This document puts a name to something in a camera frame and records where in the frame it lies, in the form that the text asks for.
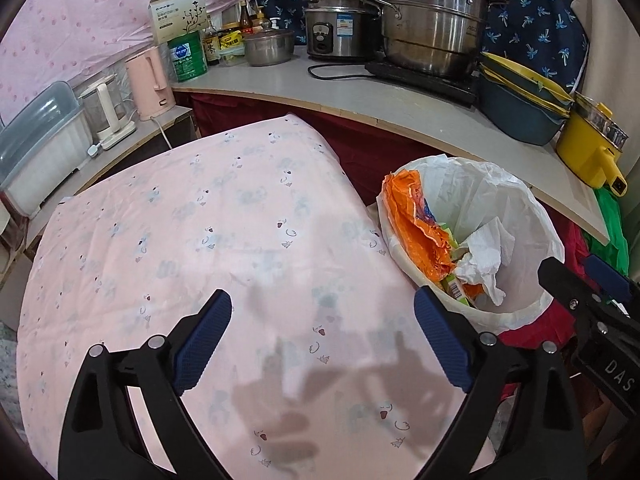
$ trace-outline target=metal screw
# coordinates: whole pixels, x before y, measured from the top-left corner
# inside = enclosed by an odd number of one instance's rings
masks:
[[[480,342],[485,346],[493,346],[498,340],[491,332],[482,332],[480,334]]]
[[[93,345],[89,348],[89,355],[91,357],[98,357],[102,353],[102,345]]]
[[[558,347],[553,341],[545,341],[542,343],[542,349],[548,354],[555,354]]]
[[[149,348],[160,348],[164,344],[164,336],[163,335],[155,335],[146,343],[149,345]]]

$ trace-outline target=yellow electric pot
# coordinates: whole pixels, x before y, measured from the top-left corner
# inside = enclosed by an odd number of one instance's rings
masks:
[[[601,188],[605,182],[617,196],[626,193],[626,180],[616,162],[628,139],[604,104],[575,94],[571,116],[556,144],[562,161],[587,186]]]

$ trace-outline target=stainless steel pot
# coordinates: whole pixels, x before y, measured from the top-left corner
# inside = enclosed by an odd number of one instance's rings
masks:
[[[244,58],[252,66],[269,66],[284,63],[293,56],[295,34],[293,30],[265,30],[246,34]]]
[[[380,39],[380,24],[360,0],[306,0],[305,21],[309,56],[340,60],[373,58]]]
[[[399,66],[463,78],[480,52],[489,7],[509,0],[362,0],[382,16],[386,56]]]

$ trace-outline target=green can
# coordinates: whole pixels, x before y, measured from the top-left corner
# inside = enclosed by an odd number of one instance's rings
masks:
[[[188,81],[207,72],[199,31],[174,38],[168,41],[167,46],[178,82]]]

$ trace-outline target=pink bedsheet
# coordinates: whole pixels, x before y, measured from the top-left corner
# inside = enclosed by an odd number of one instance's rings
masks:
[[[48,471],[89,346],[137,348],[217,288],[231,323],[182,399],[236,480],[414,478],[463,394],[337,158],[293,115],[158,155],[56,209],[17,349],[26,433]],[[147,446],[170,468],[141,399]],[[492,457],[485,446],[479,465]]]
[[[235,1],[206,0],[207,10]],[[149,44],[148,4],[149,0],[27,0],[0,43],[4,124],[54,81],[79,83]]]

